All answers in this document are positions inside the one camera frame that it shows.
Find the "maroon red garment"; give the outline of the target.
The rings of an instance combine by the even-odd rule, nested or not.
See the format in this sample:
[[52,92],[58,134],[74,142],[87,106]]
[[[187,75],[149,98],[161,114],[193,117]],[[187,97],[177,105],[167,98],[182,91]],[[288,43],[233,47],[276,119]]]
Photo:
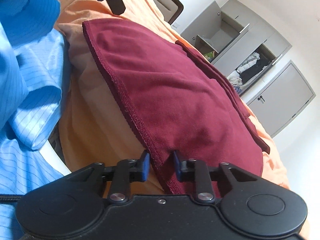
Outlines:
[[129,20],[90,20],[82,29],[123,116],[150,152],[166,193],[189,189],[174,174],[174,151],[209,166],[226,161],[262,175],[269,146],[232,85],[200,53]]

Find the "hanging clothes in wardrobe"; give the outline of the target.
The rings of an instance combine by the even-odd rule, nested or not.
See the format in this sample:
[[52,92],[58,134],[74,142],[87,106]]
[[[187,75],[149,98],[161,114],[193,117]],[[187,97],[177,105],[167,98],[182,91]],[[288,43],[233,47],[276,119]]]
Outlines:
[[258,52],[253,52],[231,74],[228,81],[238,94],[246,90],[255,77],[266,68],[271,61]]

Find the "orange bed cover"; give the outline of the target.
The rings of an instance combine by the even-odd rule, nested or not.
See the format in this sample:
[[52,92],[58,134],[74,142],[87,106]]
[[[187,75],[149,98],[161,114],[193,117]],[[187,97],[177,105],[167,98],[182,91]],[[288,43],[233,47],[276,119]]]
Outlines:
[[[180,41],[188,48],[195,48],[172,30],[153,0],[123,0],[126,9],[120,16],[113,14],[104,1],[59,1],[61,12],[55,27],[67,38],[69,59],[73,67],[66,108],[59,120],[60,141],[66,165],[70,170],[76,171],[96,161],[112,166],[122,159],[136,159],[147,149],[132,131],[99,71],[85,40],[83,23],[106,18],[129,20],[150,29],[169,42]],[[288,187],[287,171],[273,140],[251,109],[244,102],[243,104],[258,136],[270,148],[270,152],[263,155],[261,177],[279,186]],[[153,168],[148,181],[133,185],[132,192],[166,193]]]

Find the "blue striped work coat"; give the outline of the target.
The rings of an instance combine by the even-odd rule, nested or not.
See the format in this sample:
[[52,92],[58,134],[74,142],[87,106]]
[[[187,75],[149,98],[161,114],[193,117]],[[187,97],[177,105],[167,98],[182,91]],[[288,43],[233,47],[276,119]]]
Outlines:
[[71,64],[58,0],[1,0],[1,194],[61,177],[41,148],[61,118]]

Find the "grey room door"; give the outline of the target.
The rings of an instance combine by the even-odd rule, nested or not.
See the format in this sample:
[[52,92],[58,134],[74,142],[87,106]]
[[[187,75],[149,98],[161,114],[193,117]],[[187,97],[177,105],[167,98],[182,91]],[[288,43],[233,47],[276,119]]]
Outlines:
[[315,98],[298,67],[289,61],[247,105],[265,131],[275,137]]

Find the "colourful bag in wardrobe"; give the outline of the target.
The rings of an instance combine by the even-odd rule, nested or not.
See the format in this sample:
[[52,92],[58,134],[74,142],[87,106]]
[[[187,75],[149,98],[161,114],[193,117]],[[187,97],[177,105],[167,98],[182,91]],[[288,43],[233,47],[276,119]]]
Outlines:
[[213,59],[215,58],[216,56],[216,51],[211,51],[211,52],[208,52],[208,53],[205,53],[204,54],[204,57],[209,61],[209,62],[212,62]]

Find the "grey open wardrobe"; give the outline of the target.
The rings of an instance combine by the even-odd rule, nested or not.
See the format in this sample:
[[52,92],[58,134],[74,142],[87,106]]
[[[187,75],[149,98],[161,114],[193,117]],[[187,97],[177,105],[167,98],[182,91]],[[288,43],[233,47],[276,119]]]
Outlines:
[[228,0],[221,7],[212,2],[181,35],[202,55],[216,51],[210,64],[225,77],[253,52],[271,61],[240,95],[244,95],[292,47],[274,27],[238,0]]

